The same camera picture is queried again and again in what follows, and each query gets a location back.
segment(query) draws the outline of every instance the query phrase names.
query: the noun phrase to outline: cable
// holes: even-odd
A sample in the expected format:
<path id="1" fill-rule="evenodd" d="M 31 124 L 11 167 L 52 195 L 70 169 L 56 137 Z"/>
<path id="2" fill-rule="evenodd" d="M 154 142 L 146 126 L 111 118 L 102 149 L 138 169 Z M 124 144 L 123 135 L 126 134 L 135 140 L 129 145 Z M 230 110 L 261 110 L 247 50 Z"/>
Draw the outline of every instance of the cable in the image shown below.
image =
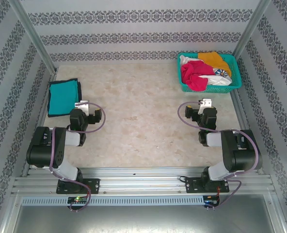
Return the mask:
<path id="1" fill-rule="evenodd" d="M 219 130 L 212 130 L 212 129 L 208 129 L 208 128 L 203 128 L 203 127 L 199 127 L 199 126 L 196 126 L 196 125 L 191 125 L 189 124 L 188 122 L 186 122 L 180 115 L 180 109 L 183 105 L 185 104 L 188 104 L 188 103 L 197 103 L 197 104 L 201 104 L 201 102 L 195 102 L 195 101 L 189 101 L 189 102 L 185 102 L 185 103 L 182 103 L 179 107 L 178 107 L 178 110 L 177 110 L 177 114 L 178 114 L 178 117 L 179 119 L 185 123 L 186 125 L 188 126 L 191 126 L 193 128 L 197 128 L 197 129 L 200 129 L 200 130 L 206 130 L 206 131 L 211 131 L 211 132 L 214 132 L 214 133 L 218 133 L 220 132 Z M 253 164 L 253 166 L 247 170 L 247 171 L 243 171 L 243 172 L 236 172 L 236 173 L 233 173 L 233 174 L 230 174 L 226 177 L 224 177 L 224 180 L 228 181 L 228 182 L 239 182 L 239 185 L 238 187 L 231 193 L 230 196 L 228 196 L 223 202 L 221 202 L 218 206 L 221 206 L 223 205 L 224 203 L 226 203 L 238 190 L 239 188 L 241 187 L 241 181 L 240 180 L 228 180 L 229 178 L 233 177 L 233 176 L 236 176 L 237 174 L 246 174 L 252 170 L 254 170 L 259 162 L 259 153 L 258 153 L 258 149 L 255 145 L 255 142 L 252 140 L 252 138 L 250 136 L 248 136 L 246 133 L 244 133 L 243 131 L 240 131 L 240 130 L 236 130 L 236 129 L 231 129 L 231 131 L 234 131 L 234 132 L 238 132 L 240 133 L 241 135 L 245 136 L 245 138 L 247 138 L 247 140 L 251 143 L 251 145 L 253 146 L 254 150 L 255 150 L 255 163 Z"/>
<path id="2" fill-rule="evenodd" d="M 104 126 L 105 121 L 106 121 L 106 113 L 105 113 L 104 109 L 103 109 L 102 107 L 100 107 L 99 105 L 97 105 L 97 104 L 95 104 L 95 103 L 90 103 L 90 102 L 80 103 L 80 104 L 78 104 L 78 105 L 82 105 L 82 104 L 91 104 L 91 105 L 94 105 L 94 106 L 100 108 L 101 111 L 102 111 L 102 113 L 104 114 L 104 121 L 103 121 L 103 123 L 101 124 L 101 126 L 98 127 L 96 130 L 92 130 L 92 131 L 72 131 L 72 130 L 69 130 L 69 131 L 71 131 L 71 132 L 76 132 L 76 133 L 93 133 L 93 132 L 96 132 L 96 131 L 100 130 L 100 129 Z M 73 210 L 71 207 L 72 207 L 72 205 L 73 205 L 74 203 L 73 203 L 73 202 L 70 203 L 70 206 L 69 206 L 70 211 L 71 211 L 71 212 L 74 211 L 74 212 L 77 213 L 77 212 L 83 210 L 85 207 L 87 207 L 87 205 L 90 203 L 90 200 L 91 200 L 91 189 L 89 188 L 89 186 L 87 186 L 87 185 L 85 185 L 85 184 L 83 184 L 83 183 L 80 183 L 80 182 L 78 182 L 78 181 L 73 181 L 73 180 L 64 178 L 64 177 L 58 175 L 57 173 L 55 173 L 55 172 L 53 171 L 53 161 L 54 161 L 54 152 L 55 152 L 55 129 L 56 129 L 56 127 L 54 127 L 53 130 L 52 130 L 52 143 L 51 143 L 51 144 L 52 144 L 52 150 L 51 150 L 51 160 L 50 160 L 49 170 L 50 170 L 50 172 L 51 172 L 55 177 L 57 177 L 58 179 L 61 179 L 61 180 L 63 180 L 63 181 L 67 181 L 67 182 L 71 182 L 71 183 L 75 183 L 75 184 L 81 185 L 81 186 L 83 186 L 84 188 L 87 189 L 87 195 L 86 195 L 85 197 L 88 198 L 88 200 L 86 201 L 86 203 L 85 203 L 84 206 L 82 206 L 82 207 L 81 207 L 80 209 L 78 209 L 78 210 Z"/>

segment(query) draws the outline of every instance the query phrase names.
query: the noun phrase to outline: white bracket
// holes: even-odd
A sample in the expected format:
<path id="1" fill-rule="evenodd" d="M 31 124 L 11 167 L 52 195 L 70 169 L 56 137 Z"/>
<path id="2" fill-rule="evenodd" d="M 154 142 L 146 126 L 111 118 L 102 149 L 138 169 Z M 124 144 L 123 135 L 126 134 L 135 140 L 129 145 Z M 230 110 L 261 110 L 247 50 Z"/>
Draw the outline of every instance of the white bracket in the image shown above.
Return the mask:
<path id="1" fill-rule="evenodd" d="M 201 100 L 200 109 L 198 110 L 198 114 L 203 114 L 203 110 L 205 108 L 211 108 L 211 99 L 203 99 Z"/>
<path id="2" fill-rule="evenodd" d="M 79 103 L 87 103 L 88 100 L 81 100 Z M 81 109 L 87 116 L 89 115 L 89 104 L 78 105 L 75 103 L 75 108 Z"/>

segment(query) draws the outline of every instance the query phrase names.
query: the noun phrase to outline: white cloth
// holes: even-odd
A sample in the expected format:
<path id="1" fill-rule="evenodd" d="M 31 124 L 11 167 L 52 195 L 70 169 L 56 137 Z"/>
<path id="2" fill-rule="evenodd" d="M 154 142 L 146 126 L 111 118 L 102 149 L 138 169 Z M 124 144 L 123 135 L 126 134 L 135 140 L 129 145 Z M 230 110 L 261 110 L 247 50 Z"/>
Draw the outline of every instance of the white cloth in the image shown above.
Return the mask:
<path id="1" fill-rule="evenodd" d="M 232 80 L 220 75 L 201 75 L 200 78 L 208 78 L 208 85 L 229 86 Z"/>
<path id="2" fill-rule="evenodd" d="M 196 58 L 185 57 L 184 55 L 180 55 L 180 66 L 183 66 L 184 64 L 188 63 L 189 61 L 202 61 L 202 60 L 196 59 Z"/>

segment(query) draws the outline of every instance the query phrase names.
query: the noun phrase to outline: teal towel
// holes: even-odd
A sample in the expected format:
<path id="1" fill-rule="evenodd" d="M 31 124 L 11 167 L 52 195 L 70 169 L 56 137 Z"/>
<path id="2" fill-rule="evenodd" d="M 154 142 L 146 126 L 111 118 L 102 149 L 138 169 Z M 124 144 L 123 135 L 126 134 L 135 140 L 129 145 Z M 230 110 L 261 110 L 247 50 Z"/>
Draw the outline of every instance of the teal towel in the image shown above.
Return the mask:
<path id="1" fill-rule="evenodd" d="M 75 103 L 79 102 L 78 83 L 75 80 L 52 84 L 50 92 L 49 115 L 69 114 L 75 108 Z"/>

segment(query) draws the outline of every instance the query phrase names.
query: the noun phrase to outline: mounting plate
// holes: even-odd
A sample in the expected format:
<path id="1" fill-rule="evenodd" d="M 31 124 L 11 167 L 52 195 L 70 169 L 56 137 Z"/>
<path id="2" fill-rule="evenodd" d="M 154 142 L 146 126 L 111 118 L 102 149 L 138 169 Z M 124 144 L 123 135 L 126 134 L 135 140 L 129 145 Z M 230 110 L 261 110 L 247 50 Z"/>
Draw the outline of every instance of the mounting plate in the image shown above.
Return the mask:
<path id="1" fill-rule="evenodd" d="M 204 186 L 200 177 L 186 177 L 185 184 L 187 193 L 217 193 L 218 187 L 220 193 L 230 191 L 228 183 L 225 181 L 210 181 Z"/>
<path id="2" fill-rule="evenodd" d="M 91 189 L 91 194 L 98 194 L 100 179 L 83 179 L 83 184 Z M 78 184 L 58 180 L 56 187 L 57 194 L 86 194 L 86 188 L 82 186 L 78 190 Z"/>

